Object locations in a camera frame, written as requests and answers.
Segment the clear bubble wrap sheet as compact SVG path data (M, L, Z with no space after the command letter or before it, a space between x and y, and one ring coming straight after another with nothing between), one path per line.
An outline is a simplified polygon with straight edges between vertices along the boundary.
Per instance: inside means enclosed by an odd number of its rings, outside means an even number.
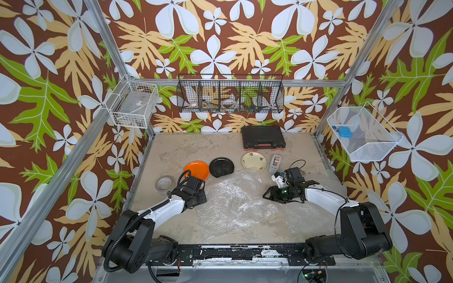
M303 242L340 232L340 217L299 200L278 204L263 199L259 174L238 171L206 186L206 204L195 208L192 243Z

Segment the cream patterned plate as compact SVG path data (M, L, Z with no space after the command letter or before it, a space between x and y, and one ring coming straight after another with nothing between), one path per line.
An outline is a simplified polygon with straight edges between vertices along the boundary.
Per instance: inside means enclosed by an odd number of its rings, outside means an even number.
M241 158L243 168L250 172L261 172L267 167L265 156L258 152L248 152Z

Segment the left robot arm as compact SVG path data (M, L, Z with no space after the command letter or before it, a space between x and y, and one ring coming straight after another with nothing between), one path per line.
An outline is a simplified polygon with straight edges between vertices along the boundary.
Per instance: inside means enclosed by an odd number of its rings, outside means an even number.
M132 274L153 261L175 263L178 242L164 235L154 238L153 233L171 218L206 203L204 188L205 181L187 170L163 201L139 212L124 211L104 244L103 269L107 273L125 270Z

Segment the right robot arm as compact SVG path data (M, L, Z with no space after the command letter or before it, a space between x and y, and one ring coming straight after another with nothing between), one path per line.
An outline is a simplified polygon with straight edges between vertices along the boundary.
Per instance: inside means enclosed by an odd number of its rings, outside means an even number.
M305 241L304 257L308 261L331 255L363 259L392 249L389 230L371 202L356 202L324 188L315 181L297 186L271 186L263 198L279 204L309 202L335 216L340 231L333 235L312 237Z

